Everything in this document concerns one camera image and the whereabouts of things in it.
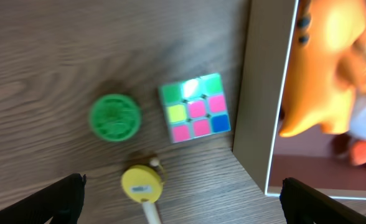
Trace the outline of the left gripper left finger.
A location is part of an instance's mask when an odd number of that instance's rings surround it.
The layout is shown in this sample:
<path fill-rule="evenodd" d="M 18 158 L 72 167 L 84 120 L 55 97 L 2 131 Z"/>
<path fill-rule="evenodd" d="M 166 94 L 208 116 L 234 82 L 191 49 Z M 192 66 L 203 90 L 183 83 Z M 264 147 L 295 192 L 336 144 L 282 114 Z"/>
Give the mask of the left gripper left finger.
<path fill-rule="evenodd" d="M 82 212 L 87 177 L 71 174 L 0 210 L 2 223 L 76 223 Z"/>

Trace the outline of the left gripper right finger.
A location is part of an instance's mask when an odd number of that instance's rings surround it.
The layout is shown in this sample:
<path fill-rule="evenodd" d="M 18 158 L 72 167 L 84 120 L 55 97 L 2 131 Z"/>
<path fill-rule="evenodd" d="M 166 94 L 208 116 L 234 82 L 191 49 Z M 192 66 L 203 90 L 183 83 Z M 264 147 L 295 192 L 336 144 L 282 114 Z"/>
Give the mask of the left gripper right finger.
<path fill-rule="evenodd" d="M 366 224 L 366 216 L 289 177 L 279 201 L 287 224 Z"/>

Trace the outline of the yellow disc wooden handle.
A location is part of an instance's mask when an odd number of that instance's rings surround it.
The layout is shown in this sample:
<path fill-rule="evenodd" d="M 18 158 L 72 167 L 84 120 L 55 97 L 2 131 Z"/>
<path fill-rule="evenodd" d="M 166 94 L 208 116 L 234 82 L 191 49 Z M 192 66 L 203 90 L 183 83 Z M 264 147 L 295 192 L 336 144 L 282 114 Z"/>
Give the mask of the yellow disc wooden handle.
<path fill-rule="evenodd" d="M 167 175 L 157 157 L 149 160 L 148 165 L 133 165 L 121 176 L 121 187 L 133 201 L 140 203 L 149 224 L 162 224 L 156 207 L 164 189 Z"/>

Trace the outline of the green round lid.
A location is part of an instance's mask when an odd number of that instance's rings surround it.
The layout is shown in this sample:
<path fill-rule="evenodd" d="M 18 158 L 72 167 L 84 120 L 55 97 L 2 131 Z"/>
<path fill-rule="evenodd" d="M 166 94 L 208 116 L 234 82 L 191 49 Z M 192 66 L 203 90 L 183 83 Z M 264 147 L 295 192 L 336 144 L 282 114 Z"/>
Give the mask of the green round lid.
<path fill-rule="evenodd" d="M 88 124 L 91 131 L 102 140 L 126 141 L 138 132 L 141 126 L 141 111 L 130 96 L 103 95 L 92 104 Z"/>

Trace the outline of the pastel rubik's cube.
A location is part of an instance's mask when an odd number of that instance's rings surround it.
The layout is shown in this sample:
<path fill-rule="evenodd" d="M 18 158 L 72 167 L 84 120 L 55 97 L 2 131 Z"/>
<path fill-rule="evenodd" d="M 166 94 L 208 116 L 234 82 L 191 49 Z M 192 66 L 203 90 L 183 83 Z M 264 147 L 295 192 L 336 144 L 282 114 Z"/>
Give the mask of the pastel rubik's cube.
<path fill-rule="evenodd" d="M 231 130 L 219 73 L 162 85 L 159 96 L 173 143 Z"/>

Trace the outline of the orange dog figurine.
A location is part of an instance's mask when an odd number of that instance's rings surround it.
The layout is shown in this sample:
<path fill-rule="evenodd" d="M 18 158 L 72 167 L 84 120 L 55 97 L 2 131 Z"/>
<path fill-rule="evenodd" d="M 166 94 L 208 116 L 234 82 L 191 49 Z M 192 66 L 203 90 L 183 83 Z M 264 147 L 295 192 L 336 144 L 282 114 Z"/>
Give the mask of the orange dog figurine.
<path fill-rule="evenodd" d="M 281 107 L 279 135 L 319 125 L 342 134 L 357 90 L 366 91 L 366 61 L 354 44 L 366 29 L 366 1 L 299 1 Z"/>

